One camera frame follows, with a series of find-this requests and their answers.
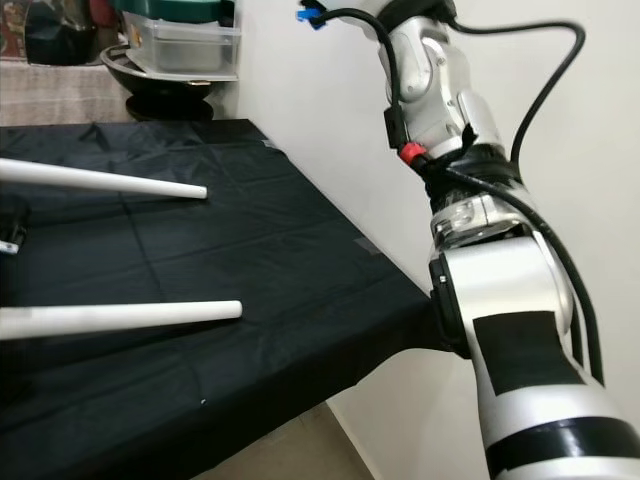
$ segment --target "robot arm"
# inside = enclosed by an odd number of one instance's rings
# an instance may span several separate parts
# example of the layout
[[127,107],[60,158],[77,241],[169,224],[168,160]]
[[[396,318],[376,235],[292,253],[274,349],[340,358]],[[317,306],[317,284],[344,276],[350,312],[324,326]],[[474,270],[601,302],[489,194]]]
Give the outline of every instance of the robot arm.
[[[429,178],[434,170],[425,169],[428,155],[431,164],[498,185],[533,207],[488,106],[471,88],[464,55],[438,21],[443,5],[452,11],[446,0],[321,6],[363,9],[390,32],[413,152],[398,146],[400,156],[427,184],[437,248],[433,300],[443,341],[474,365],[491,478],[640,479],[638,435],[561,340],[578,320],[556,252],[498,196],[444,175]],[[390,75],[386,54],[381,60]]]

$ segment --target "table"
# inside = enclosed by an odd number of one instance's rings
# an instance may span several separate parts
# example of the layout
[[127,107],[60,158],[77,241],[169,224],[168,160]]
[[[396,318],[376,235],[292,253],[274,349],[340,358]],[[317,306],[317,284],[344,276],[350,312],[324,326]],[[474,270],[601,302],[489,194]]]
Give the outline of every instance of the table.
[[241,299],[238,322],[0,344],[0,478],[189,479],[397,352],[429,300],[249,121],[0,129],[3,156],[203,184],[207,201],[5,185],[3,306]]

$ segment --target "white rod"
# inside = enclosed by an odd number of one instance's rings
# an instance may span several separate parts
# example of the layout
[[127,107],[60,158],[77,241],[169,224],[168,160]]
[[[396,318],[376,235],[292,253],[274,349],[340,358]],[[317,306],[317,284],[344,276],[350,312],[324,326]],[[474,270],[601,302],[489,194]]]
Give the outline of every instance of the white rod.
[[197,185],[92,172],[79,168],[45,165],[8,158],[0,158],[0,182],[35,183],[170,197],[207,198],[207,188]]
[[130,330],[240,316],[242,304],[237,301],[0,308],[0,340]]

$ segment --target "red connector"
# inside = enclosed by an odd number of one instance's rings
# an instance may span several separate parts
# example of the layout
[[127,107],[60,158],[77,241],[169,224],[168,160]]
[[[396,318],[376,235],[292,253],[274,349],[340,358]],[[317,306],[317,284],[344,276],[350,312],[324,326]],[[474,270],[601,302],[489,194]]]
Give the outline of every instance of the red connector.
[[411,167],[416,157],[425,155],[426,153],[427,149],[419,143],[407,143],[404,147],[402,147],[402,150],[400,150],[398,155],[404,163]]

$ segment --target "green lid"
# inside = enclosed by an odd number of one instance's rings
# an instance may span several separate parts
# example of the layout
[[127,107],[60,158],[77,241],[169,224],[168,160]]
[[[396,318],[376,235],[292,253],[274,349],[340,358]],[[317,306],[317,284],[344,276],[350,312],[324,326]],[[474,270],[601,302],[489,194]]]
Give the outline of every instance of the green lid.
[[154,20],[209,23],[220,19],[220,0],[110,0],[118,10]]

